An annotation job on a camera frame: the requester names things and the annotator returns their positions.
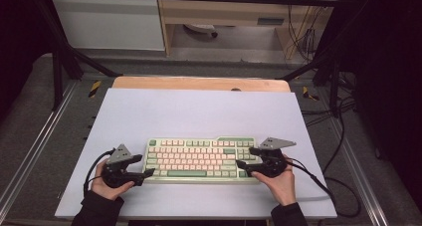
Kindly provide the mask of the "person's left hand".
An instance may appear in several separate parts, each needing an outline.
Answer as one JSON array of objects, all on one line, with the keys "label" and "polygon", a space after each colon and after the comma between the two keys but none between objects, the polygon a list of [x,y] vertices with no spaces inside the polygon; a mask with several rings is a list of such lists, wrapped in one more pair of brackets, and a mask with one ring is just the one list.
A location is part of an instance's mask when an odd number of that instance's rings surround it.
[{"label": "person's left hand", "polygon": [[128,191],[134,185],[134,182],[127,182],[118,188],[108,187],[102,178],[102,172],[105,165],[106,159],[97,165],[95,178],[91,184],[91,191],[105,199],[115,201],[124,194],[124,192]]}]

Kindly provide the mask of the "black metal stand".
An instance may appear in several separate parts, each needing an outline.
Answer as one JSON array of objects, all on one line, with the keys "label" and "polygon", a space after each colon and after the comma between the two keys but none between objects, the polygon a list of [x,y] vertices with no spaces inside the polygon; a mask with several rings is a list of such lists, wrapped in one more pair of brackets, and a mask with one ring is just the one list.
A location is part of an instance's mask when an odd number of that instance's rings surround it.
[{"label": "black metal stand", "polygon": [[63,72],[66,72],[71,80],[80,80],[84,75],[80,62],[87,64],[107,77],[120,77],[119,73],[102,66],[71,46],[52,0],[33,1],[47,25],[47,38],[52,47],[54,111],[64,100]]},{"label": "black metal stand", "polygon": [[310,63],[281,77],[281,80],[288,82],[311,69],[316,69],[316,74],[313,79],[316,86],[322,86],[327,81],[330,81],[328,107],[334,117],[339,117],[340,115],[340,109],[337,105],[337,93],[341,45],[341,38],[336,37]]}]

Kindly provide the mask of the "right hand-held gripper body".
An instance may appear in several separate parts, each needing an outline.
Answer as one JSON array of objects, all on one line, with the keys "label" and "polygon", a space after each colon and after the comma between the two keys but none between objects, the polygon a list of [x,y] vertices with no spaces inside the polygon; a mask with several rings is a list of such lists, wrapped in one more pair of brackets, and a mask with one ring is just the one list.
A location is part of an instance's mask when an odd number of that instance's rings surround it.
[{"label": "right hand-held gripper body", "polygon": [[256,169],[254,171],[260,172],[271,178],[279,176],[287,167],[287,161],[283,156],[282,149],[295,145],[296,143],[294,141],[267,137],[258,147],[256,147],[265,150],[267,154],[262,157],[259,156],[262,162],[255,164]]}]

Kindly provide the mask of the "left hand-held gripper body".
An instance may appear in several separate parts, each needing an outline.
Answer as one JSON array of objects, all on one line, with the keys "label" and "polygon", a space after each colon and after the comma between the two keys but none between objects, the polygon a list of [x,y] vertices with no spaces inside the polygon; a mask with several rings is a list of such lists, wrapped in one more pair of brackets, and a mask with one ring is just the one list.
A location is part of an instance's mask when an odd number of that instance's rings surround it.
[{"label": "left hand-held gripper body", "polygon": [[126,170],[132,164],[128,162],[131,157],[132,154],[124,144],[121,144],[111,154],[102,172],[102,178],[108,187],[118,188],[130,181],[133,181],[135,186],[142,185],[143,180],[135,179],[135,175],[140,172],[128,172]]}]

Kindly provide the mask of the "white chair base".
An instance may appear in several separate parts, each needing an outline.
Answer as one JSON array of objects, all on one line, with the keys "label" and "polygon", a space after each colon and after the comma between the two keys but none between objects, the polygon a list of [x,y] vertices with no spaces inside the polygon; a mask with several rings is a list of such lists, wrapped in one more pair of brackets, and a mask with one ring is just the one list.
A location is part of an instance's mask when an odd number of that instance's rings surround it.
[{"label": "white chair base", "polygon": [[185,24],[185,27],[198,33],[210,34],[213,38],[218,37],[218,33],[213,25]]}]

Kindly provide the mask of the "dark curtain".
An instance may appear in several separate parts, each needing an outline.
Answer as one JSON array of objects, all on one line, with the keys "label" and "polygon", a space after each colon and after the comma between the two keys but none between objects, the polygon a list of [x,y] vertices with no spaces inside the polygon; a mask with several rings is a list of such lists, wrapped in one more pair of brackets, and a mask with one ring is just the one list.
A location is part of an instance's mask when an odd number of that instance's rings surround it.
[{"label": "dark curtain", "polygon": [[422,0],[369,0],[350,47],[376,145],[422,211]]},{"label": "dark curtain", "polygon": [[0,120],[20,95],[33,63],[50,52],[34,0],[0,0]]}]

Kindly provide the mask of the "white cabinet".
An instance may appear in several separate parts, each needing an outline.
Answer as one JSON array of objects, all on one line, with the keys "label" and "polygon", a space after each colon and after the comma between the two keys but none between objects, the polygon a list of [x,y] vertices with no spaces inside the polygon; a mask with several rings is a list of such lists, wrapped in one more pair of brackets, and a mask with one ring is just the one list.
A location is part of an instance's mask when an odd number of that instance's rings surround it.
[{"label": "white cabinet", "polygon": [[82,49],[163,51],[155,0],[53,0],[69,43]]}]

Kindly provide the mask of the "wooden table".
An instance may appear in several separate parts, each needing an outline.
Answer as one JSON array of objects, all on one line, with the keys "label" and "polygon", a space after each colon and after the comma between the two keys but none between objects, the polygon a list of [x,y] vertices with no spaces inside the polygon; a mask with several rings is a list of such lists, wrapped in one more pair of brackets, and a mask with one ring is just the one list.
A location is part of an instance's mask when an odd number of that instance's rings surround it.
[{"label": "wooden table", "polygon": [[197,77],[117,77],[114,89],[203,90],[289,93],[289,84],[281,80],[197,78]]}]

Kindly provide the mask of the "person's right hand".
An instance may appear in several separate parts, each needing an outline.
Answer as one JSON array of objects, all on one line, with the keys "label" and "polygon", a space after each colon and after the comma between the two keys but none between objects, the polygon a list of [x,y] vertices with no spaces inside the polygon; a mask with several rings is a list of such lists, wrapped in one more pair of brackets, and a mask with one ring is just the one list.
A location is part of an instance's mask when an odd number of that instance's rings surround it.
[{"label": "person's right hand", "polygon": [[297,202],[295,175],[290,165],[279,176],[274,178],[257,171],[253,171],[252,175],[268,186],[275,200],[282,206],[288,206]]}]

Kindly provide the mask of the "aluminium floor rail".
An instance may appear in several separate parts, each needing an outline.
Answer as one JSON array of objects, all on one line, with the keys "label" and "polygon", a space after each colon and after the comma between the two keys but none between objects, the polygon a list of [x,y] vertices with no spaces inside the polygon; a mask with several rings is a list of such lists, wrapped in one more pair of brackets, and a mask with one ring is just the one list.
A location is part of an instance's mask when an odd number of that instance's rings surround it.
[{"label": "aluminium floor rail", "polygon": [[56,125],[65,112],[67,105],[69,104],[78,84],[78,81],[70,81],[67,84],[65,91],[62,94],[62,102],[54,111],[50,113],[47,121],[43,125],[41,131],[38,133],[35,141],[32,143],[29,151],[19,165],[11,181],[0,196],[0,222],[5,220],[35,163],[38,161],[38,158],[40,157],[45,145],[49,141],[50,136],[54,132]]},{"label": "aluminium floor rail", "polygon": [[384,211],[378,202],[375,192],[372,189],[362,166],[360,165],[356,155],[352,150],[351,144],[346,137],[345,130],[340,124],[340,120],[338,118],[332,118],[330,123],[336,137],[341,141],[340,150],[342,151],[346,165],[350,171],[353,182],[356,185],[357,191],[372,222],[372,225],[388,226],[388,220],[384,214]]}]

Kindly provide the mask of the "white table board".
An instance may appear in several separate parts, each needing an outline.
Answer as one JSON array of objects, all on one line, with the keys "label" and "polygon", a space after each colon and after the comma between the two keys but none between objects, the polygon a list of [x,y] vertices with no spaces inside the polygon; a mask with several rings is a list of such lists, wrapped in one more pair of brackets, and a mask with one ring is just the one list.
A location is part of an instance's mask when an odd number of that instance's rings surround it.
[{"label": "white table board", "polygon": [[[306,167],[297,170],[296,192],[309,219],[336,215],[319,188],[323,176],[292,93],[110,89],[55,213],[72,218],[81,209],[83,184],[94,160],[124,144],[144,153],[153,137],[251,136],[294,141],[286,155]],[[144,183],[123,196],[123,219],[267,219],[276,201],[262,183]]]}]

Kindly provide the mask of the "yellow and black tape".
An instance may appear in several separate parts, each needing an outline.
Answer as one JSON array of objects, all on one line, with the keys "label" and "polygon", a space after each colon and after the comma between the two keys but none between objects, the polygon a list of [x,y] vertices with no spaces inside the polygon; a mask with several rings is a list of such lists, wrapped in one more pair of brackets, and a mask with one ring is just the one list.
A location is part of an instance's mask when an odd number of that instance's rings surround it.
[{"label": "yellow and black tape", "polygon": [[96,95],[101,83],[102,83],[102,81],[95,81],[93,83],[91,90],[89,92],[89,98],[93,98]]},{"label": "yellow and black tape", "polygon": [[319,97],[316,95],[311,95],[307,87],[303,87],[303,97],[313,101],[319,101]]}]

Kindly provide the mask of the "light wooden desk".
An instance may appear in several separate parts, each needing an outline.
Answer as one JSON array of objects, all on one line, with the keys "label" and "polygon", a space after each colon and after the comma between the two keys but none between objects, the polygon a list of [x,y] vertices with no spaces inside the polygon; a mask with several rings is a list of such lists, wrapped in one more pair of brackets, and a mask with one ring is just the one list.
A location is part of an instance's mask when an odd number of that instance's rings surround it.
[{"label": "light wooden desk", "polygon": [[322,30],[330,7],[275,4],[160,0],[158,2],[165,52],[171,52],[174,28],[196,24],[273,27],[287,59],[299,50],[308,29]]}]

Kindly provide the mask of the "green and pink keyboard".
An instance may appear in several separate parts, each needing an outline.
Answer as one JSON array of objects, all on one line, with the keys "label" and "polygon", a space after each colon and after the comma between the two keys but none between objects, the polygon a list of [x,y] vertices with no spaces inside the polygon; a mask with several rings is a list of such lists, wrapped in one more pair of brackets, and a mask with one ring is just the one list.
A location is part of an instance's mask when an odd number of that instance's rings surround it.
[{"label": "green and pink keyboard", "polygon": [[146,146],[143,169],[153,169],[148,183],[249,184],[256,179],[237,166],[237,160],[260,163],[249,152],[252,137],[151,138]]}]

